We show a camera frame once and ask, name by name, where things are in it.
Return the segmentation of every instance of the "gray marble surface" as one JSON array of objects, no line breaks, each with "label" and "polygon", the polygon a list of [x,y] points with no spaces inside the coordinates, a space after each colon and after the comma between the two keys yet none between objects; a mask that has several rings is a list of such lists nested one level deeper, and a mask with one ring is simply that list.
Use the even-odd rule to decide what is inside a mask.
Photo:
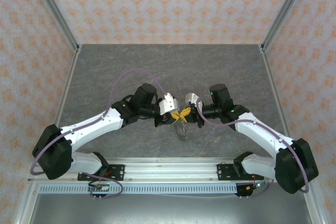
[{"label": "gray marble surface", "polygon": [[[80,122],[102,112],[118,76],[131,68],[144,68],[157,77],[167,92],[184,107],[185,95],[194,92],[211,102],[209,87],[224,83],[235,104],[283,133],[267,72],[257,45],[83,45],[70,84],[60,126]],[[114,101],[134,94],[153,80],[134,72],[121,80]],[[187,139],[171,126],[154,127],[139,120],[107,133],[79,149],[98,151],[104,157],[236,157],[252,151],[267,153],[248,137],[231,128],[196,124],[186,127]]]}]

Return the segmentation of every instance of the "orange patterned wall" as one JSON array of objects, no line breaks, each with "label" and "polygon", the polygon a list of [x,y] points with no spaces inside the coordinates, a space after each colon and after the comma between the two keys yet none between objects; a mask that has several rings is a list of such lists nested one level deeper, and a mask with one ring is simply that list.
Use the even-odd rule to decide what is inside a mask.
[{"label": "orange patterned wall", "polygon": [[0,0],[0,17],[0,223],[13,223],[73,52],[43,0]]},{"label": "orange patterned wall", "polygon": [[311,145],[335,221],[336,0],[297,0],[267,57],[291,132]]},{"label": "orange patterned wall", "polygon": [[285,0],[56,0],[80,44],[259,44]]}]

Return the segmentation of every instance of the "black mounting plate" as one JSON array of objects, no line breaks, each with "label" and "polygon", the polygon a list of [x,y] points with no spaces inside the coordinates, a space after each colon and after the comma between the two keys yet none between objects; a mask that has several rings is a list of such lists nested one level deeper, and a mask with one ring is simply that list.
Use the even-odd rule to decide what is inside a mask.
[{"label": "black mounting plate", "polygon": [[[125,175],[125,165],[109,165],[107,171],[112,171],[106,178],[111,178],[117,181],[123,181]],[[85,174],[78,174],[78,181],[93,181],[95,178],[86,176]]]},{"label": "black mounting plate", "polygon": [[[234,164],[218,164],[217,175],[218,180],[253,180],[253,174],[240,174],[238,175],[233,169]],[[263,176],[256,175],[256,180],[263,180]]]}]

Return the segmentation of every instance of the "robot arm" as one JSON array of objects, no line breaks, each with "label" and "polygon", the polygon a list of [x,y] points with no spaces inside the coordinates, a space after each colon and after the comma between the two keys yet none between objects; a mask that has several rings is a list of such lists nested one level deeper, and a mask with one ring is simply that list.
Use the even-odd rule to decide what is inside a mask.
[{"label": "robot arm", "polygon": [[190,113],[185,116],[187,122],[204,126],[205,119],[219,118],[223,124],[242,133],[262,148],[272,157],[259,157],[251,152],[241,154],[234,160],[234,170],[239,174],[256,174],[276,179],[278,184],[287,192],[295,193],[305,185],[301,169],[294,159],[288,146],[297,154],[307,175],[308,181],[318,176],[318,169],[309,144],[299,139],[284,136],[258,120],[248,109],[234,105],[224,84],[210,87],[212,104],[197,104],[198,96],[190,93],[186,96],[187,108]]},{"label": "robot arm", "polygon": [[33,150],[33,156],[36,157],[57,136],[70,132],[48,148],[39,159],[38,163],[47,177],[55,179],[66,172],[103,176],[108,163],[101,154],[85,154],[76,150],[98,136],[135,123],[138,119],[153,118],[155,127],[173,123],[175,119],[170,112],[178,110],[177,100],[169,93],[165,94],[164,99],[158,99],[156,92],[154,86],[144,83],[134,95],[128,95],[114,103],[106,113],[104,111],[85,121],[60,129],[54,124],[46,127]]}]

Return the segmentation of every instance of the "metal bracket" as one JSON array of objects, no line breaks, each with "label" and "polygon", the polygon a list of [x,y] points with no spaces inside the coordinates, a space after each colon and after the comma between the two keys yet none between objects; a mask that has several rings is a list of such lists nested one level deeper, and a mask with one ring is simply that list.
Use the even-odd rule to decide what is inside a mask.
[{"label": "metal bracket", "polygon": [[[124,180],[124,174],[125,174],[125,165],[109,165],[109,168],[107,171],[111,171],[106,178],[111,178],[117,181],[123,181]],[[83,173],[79,173],[77,177],[78,181],[93,181],[95,180],[92,177],[86,176]]]},{"label": "metal bracket", "polygon": [[248,173],[238,174],[234,170],[234,164],[218,164],[217,165],[218,180],[263,180],[263,176]]}]

